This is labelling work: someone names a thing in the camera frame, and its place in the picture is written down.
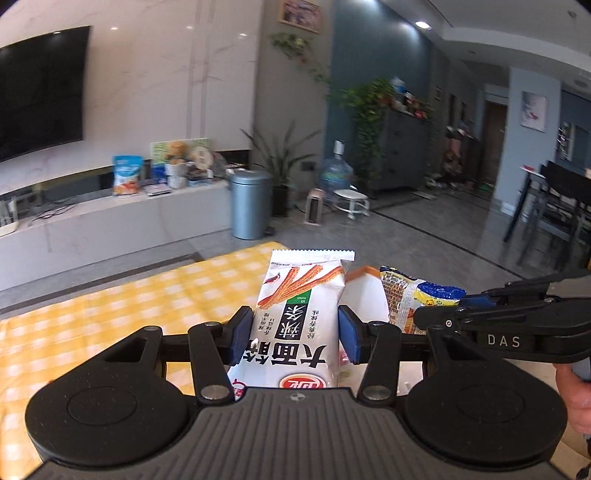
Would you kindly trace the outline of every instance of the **gray tile floor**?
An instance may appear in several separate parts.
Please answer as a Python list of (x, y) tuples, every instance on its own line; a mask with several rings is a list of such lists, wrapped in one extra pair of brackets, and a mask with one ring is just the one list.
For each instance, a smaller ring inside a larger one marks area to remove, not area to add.
[(325, 209), (322, 226), (303, 225), (304, 215), (297, 209), (288, 218), (273, 219), (273, 236), (257, 241), (234, 238), (231, 231), (222, 231), (191, 238), (173, 244), (114, 258), (77, 268), (29, 284), (0, 291), (0, 309), (21, 302), (24, 308), (6, 312), (10, 317), (47, 303), (66, 300), (90, 291), (137, 280), (160, 271), (177, 268), (188, 261), (172, 263), (133, 277), (58, 296), (43, 303), (35, 299), (74, 287), (98, 278), (126, 272), (143, 265), (199, 254), (204, 259), (238, 249), (277, 241), (298, 249), (352, 249), (356, 259), (352, 268), (361, 265), (390, 265), (418, 278), (464, 288), (479, 293), (487, 288), (502, 286), (507, 281), (531, 278), (553, 271), (553, 259), (548, 254), (547, 239), (542, 237), (522, 266), (516, 265), (521, 248), (523, 225), (519, 224), (509, 244), (502, 237), (509, 217), (499, 213), (489, 200), (456, 190), (435, 192), (437, 199), (421, 199), (411, 192), (383, 195), (372, 203), (369, 217), (351, 221), (342, 212)]

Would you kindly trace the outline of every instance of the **blue wall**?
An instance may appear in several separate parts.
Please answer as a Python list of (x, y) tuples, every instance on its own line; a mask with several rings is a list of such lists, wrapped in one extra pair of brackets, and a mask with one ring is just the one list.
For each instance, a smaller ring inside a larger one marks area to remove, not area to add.
[[(521, 125), (523, 92), (536, 93), (548, 99), (545, 132)], [(495, 186), (495, 198), (503, 203), (502, 211), (505, 213), (512, 213), (513, 207), (517, 205), (519, 188), (525, 176), (519, 168), (529, 165), (538, 170), (540, 164), (554, 160), (560, 120), (560, 97), (560, 80), (511, 67), (505, 142)]]
[(347, 158), (355, 125), (350, 109), (339, 105), (337, 92), (377, 77), (398, 76), (409, 92), (426, 99), (433, 44), (379, 0), (336, 0), (334, 25), (324, 154), (329, 156), (335, 140), (341, 140)]
[[(560, 120), (561, 122), (578, 125), (587, 132), (591, 132), (591, 102), (580, 96), (563, 91)], [(591, 144), (587, 146), (585, 166), (591, 166)]]

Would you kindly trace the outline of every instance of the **blue gripper pad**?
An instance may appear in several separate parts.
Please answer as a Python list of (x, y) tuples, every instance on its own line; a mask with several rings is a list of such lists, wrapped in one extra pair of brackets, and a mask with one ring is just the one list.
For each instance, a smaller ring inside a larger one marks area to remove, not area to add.
[(491, 301), (486, 295), (466, 295), (458, 304), (460, 307), (476, 307), (478, 309), (488, 309), (496, 307), (496, 303)]
[(371, 345), (366, 325), (347, 305), (340, 305), (339, 339), (352, 364), (366, 364), (371, 354)]
[(230, 363), (229, 365), (237, 365), (242, 359), (244, 350), (248, 346), (248, 338), (251, 334), (252, 319), (254, 314), (250, 307), (240, 307), (236, 314), (226, 324), (231, 327), (232, 338), (230, 340)]

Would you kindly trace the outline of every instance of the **human hand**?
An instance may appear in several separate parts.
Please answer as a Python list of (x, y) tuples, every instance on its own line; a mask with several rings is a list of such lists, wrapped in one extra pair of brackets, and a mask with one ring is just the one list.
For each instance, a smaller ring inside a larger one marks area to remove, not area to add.
[(591, 433), (591, 383), (583, 382), (569, 364), (554, 364), (556, 386), (569, 412), (569, 422), (580, 433)]

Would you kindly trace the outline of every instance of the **snack package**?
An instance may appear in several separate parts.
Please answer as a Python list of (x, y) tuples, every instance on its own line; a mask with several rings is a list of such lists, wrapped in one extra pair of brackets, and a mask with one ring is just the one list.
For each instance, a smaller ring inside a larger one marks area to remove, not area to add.
[(210, 140), (208, 138), (189, 138), (152, 143), (150, 145), (152, 156), (151, 178), (158, 183), (166, 183), (166, 164), (175, 165), (179, 161), (193, 160), (193, 152), (199, 147), (205, 147), (206, 150), (209, 150), (211, 147)]
[(228, 371), (237, 397), (246, 386), (338, 386), (342, 261), (354, 258), (352, 251), (273, 250), (249, 345)]
[(144, 159), (137, 155), (113, 157), (113, 195), (132, 195), (139, 192), (139, 174)]
[(426, 333), (425, 330), (419, 330), (413, 322), (417, 308), (457, 305), (466, 295), (466, 291), (461, 288), (442, 287), (405, 275), (395, 268), (381, 267), (379, 273), (388, 300), (390, 323), (403, 333)]

